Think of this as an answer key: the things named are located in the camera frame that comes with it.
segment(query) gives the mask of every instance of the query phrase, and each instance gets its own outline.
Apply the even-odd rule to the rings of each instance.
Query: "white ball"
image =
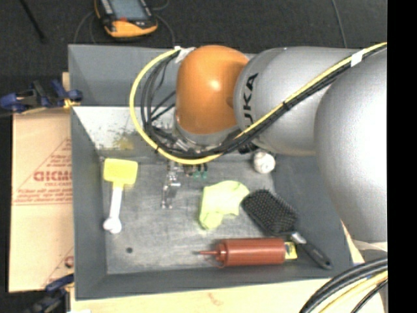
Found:
[[[253,167],[258,173],[268,174],[272,172],[275,168],[275,159],[274,157],[264,151],[256,152],[253,157]]]

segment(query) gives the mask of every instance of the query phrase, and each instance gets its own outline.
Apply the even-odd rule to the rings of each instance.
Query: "cardboard sheet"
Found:
[[[43,290],[73,272],[70,114],[15,115],[8,290]]]

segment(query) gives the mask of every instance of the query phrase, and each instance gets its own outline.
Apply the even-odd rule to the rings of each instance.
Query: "device screen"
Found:
[[[139,0],[109,0],[116,18],[128,20],[146,20],[148,18]]]

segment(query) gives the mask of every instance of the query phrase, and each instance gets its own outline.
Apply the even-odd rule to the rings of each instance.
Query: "kuka logo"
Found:
[[[245,92],[243,93],[243,101],[244,101],[243,110],[246,111],[244,113],[244,116],[245,118],[250,120],[250,124],[253,124],[253,117],[251,114],[252,107],[250,106],[250,100],[252,99],[253,81],[255,80],[257,76],[258,76],[258,73],[248,78],[248,81],[246,82],[246,89],[248,89],[249,92],[246,92],[245,90]]]
[[[71,171],[36,171],[33,174],[33,179],[38,182],[49,182],[49,181],[70,181],[72,180]]]

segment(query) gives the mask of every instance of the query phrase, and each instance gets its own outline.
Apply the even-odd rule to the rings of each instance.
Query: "black handle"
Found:
[[[301,245],[304,251],[307,253],[312,260],[317,263],[320,267],[326,270],[333,269],[333,263],[330,261],[330,258],[326,256],[321,250],[319,250],[316,246],[312,245],[311,243],[307,242],[304,245]]]

